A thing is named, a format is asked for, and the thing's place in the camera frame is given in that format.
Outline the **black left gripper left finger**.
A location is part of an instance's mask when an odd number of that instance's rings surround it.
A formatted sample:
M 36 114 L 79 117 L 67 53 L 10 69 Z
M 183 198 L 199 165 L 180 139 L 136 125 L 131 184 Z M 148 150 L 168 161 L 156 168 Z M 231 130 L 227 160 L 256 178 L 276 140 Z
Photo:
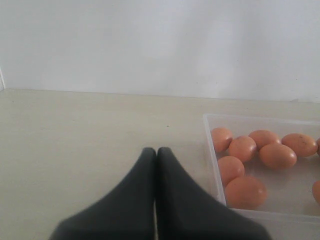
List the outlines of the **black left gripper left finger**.
M 142 150 L 120 183 L 102 199 L 62 220 L 51 240 L 153 240 L 157 155 Z

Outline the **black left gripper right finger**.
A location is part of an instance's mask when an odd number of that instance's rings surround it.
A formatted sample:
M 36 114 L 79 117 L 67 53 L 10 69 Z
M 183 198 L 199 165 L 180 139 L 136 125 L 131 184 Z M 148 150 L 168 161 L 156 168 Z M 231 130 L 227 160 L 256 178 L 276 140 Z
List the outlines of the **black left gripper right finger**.
M 260 225 L 227 208 L 184 170 L 172 150 L 157 152 L 155 209 L 160 240 L 269 240 Z

